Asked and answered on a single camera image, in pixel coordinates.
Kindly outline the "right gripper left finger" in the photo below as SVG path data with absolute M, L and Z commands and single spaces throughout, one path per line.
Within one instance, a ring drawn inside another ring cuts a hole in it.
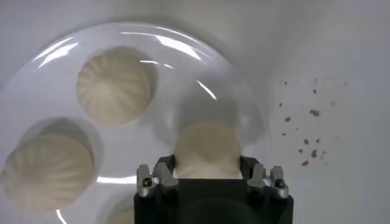
M 139 165 L 136 170 L 137 194 L 142 198 L 154 197 L 162 194 L 167 197 L 176 197 L 179 191 L 179 180 L 174 178 L 174 155 L 158 159 L 153 171 L 147 164 Z

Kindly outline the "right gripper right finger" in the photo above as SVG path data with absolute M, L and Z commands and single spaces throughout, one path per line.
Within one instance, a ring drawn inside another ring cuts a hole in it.
M 266 168 L 257 159 L 240 156 L 240 172 L 249 194 L 256 197 L 270 195 L 273 198 L 288 198 L 289 187 L 281 166 L 274 166 L 267 174 Z

